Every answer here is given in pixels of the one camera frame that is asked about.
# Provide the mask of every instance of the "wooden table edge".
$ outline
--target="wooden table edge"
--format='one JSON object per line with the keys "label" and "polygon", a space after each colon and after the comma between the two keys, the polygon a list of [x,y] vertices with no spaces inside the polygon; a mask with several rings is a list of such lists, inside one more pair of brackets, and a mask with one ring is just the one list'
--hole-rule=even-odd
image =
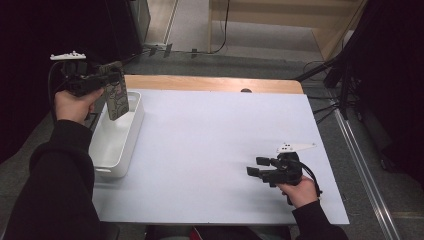
{"label": "wooden table edge", "polygon": [[296,80],[174,75],[125,75],[125,82],[128,89],[224,92],[240,92],[242,89],[249,89],[254,93],[303,94],[302,86]]}

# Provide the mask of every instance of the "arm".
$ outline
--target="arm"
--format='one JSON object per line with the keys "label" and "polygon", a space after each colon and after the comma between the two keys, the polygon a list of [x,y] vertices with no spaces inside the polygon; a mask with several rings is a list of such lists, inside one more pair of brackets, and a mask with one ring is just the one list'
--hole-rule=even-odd
{"label": "arm", "polygon": [[316,195],[314,182],[302,176],[296,185],[277,184],[283,194],[290,197],[295,210],[293,216],[299,226],[298,240],[306,239],[348,239],[346,233],[338,226],[331,225]]}
{"label": "arm", "polygon": [[[69,93],[56,94],[58,122],[50,141],[40,145],[30,159],[30,176],[12,210],[4,239],[99,238],[99,219],[91,201],[94,169],[88,147],[92,133],[81,123],[101,93],[78,103]],[[78,107],[69,106],[73,101]]]}

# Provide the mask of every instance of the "sleeve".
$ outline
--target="sleeve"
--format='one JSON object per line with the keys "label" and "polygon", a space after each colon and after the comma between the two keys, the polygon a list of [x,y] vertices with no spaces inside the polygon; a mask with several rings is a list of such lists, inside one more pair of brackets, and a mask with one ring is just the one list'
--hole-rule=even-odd
{"label": "sleeve", "polygon": [[4,239],[99,239],[92,204],[94,168],[88,155],[92,132],[60,120],[50,141],[30,159]]}
{"label": "sleeve", "polygon": [[294,210],[293,216],[300,231],[297,240],[348,239],[342,228],[332,225],[328,221],[319,201]]}

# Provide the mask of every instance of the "white plastic container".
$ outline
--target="white plastic container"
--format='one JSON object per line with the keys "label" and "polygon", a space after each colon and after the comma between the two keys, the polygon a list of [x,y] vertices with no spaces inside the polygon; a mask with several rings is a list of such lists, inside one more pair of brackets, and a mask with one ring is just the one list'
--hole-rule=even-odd
{"label": "white plastic container", "polygon": [[105,105],[94,130],[89,154],[101,176],[123,177],[128,171],[144,117],[140,93],[128,92],[128,101],[129,111],[115,121],[109,119]]}

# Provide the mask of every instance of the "smartphone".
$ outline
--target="smartphone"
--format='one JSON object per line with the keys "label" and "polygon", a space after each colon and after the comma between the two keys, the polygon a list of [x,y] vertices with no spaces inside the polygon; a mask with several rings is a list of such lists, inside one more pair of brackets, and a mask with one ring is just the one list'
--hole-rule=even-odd
{"label": "smartphone", "polygon": [[124,69],[122,63],[112,62],[99,67],[101,74],[118,72],[119,79],[116,82],[110,82],[105,87],[106,104],[109,113],[109,119],[115,121],[129,111],[127,87],[125,85]]}

